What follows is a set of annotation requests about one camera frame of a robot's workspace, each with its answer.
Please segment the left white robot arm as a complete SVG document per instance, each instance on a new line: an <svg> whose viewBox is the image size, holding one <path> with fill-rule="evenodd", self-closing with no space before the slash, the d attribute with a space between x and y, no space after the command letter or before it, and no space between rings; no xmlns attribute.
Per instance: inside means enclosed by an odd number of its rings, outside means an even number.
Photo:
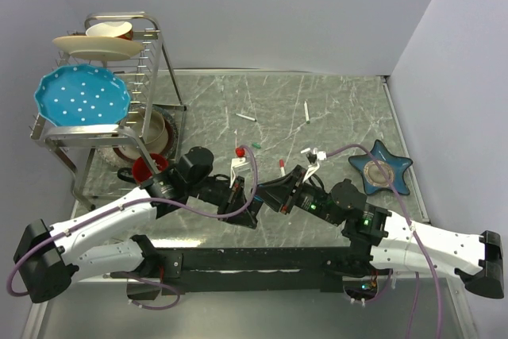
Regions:
<svg viewBox="0 0 508 339"><path fill-rule="evenodd" d="M178 209L197 214L187 204L190 197L216 206L213 219L226 220L247 212L256 191L246 196L244 179L238 175L213 176L213 161L209 149L194 147L128 194L80 218L53 225L39 219L27 225L13 255L14 269L6 281L8 294L42 303L96 275L151 275L163 261L146 236L135 235L115 245L105 245L105 240Z"/></svg>

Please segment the white pen green tip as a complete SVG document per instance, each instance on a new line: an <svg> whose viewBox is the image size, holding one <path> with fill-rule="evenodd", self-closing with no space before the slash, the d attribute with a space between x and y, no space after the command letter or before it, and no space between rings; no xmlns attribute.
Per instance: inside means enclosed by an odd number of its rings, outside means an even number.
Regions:
<svg viewBox="0 0 508 339"><path fill-rule="evenodd" d="M304 107L304 114L305 114L306 124L310 124L310 113L309 113L309 106L308 106L308 102L307 101L304 101L303 107Z"/></svg>

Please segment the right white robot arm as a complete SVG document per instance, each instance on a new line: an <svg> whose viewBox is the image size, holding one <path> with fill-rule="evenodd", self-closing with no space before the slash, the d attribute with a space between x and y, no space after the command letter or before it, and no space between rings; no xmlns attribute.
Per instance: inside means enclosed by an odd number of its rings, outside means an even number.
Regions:
<svg viewBox="0 0 508 339"><path fill-rule="evenodd" d="M305 182L304 175L297 166L284 177L259 184L256 197L276 212L288 214L298 207L341 227L350 245L328 260L335 272L357 278L384 270L427 273L460 279L474 295L504 298L502 242L497 233L455 233L407 222L400 214L368 203L350 179L326 192Z"/></svg>

